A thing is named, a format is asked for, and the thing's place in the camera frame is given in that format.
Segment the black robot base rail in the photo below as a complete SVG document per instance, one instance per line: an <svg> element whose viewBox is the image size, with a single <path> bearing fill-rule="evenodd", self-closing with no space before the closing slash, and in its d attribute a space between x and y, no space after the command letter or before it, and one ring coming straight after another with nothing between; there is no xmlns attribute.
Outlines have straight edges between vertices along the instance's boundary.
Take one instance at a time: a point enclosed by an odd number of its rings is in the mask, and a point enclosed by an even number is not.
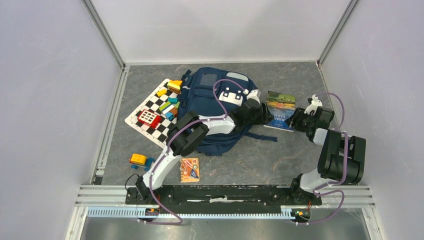
<svg viewBox="0 0 424 240"><path fill-rule="evenodd" d="M163 185L151 193L133 186L126 190L127 205L150 207L157 212L182 215L277 214L282 206L320 206L322 199L286 185Z"/></svg>

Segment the blue Animal Farm book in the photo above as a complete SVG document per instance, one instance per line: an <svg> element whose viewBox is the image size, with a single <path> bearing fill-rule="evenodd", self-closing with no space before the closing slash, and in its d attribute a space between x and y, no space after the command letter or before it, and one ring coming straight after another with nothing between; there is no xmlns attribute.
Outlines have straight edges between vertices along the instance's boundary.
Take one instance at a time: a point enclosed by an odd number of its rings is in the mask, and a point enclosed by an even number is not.
<svg viewBox="0 0 424 240"><path fill-rule="evenodd" d="M269 90L266 96L266 106L273 116L273 120L269 123L265 123L263 125L264 127L289 132L294 131L294 129L289 127L285 122L295 112L296 97L294 95Z"/></svg>

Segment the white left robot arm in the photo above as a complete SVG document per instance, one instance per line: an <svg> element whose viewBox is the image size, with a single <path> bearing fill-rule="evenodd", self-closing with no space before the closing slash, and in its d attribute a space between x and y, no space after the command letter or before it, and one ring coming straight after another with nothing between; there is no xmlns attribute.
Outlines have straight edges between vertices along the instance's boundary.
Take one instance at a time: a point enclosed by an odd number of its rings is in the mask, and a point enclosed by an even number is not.
<svg viewBox="0 0 424 240"><path fill-rule="evenodd" d="M194 151L208 156L228 152L243 136L276 142L276 137L249 133L253 125L268 124L274 120L265 102L248 99L231 112L219 116L202 116L189 111L169 127L165 146L156 161L148 161L145 174L139 176L133 198L145 204L157 198L157 189L173 166Z"/></svg>

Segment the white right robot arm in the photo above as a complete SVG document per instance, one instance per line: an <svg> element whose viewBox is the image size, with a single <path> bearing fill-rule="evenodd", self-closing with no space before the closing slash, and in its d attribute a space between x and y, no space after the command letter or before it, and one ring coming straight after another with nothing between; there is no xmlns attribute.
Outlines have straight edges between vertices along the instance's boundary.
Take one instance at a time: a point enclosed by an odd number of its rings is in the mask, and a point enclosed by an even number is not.
<svg viewBox="0 0 424 240"><path fill-rule="evenodd" d="M288 196L295 204L311 199L327 186L354 185L363 178L366 139L330 129L334 115L333 110L322 106L311 111L298 107L285 121L322 147L316 169L292 180Z"/></svg>

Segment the navy blue student backpack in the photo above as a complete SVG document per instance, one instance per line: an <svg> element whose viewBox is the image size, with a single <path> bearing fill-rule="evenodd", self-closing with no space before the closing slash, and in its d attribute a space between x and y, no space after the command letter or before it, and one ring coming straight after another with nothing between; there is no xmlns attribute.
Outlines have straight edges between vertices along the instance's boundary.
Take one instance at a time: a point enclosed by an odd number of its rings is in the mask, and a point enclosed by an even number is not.
<svg viewBox="0 0 424 240"><path fill-rule="evenodd" d="M191 111L208 117L230 113L247 100L243 90L258 89L244 74L213 67L201 67L196 72L187 70L181 80L178 120Z"/></svg>

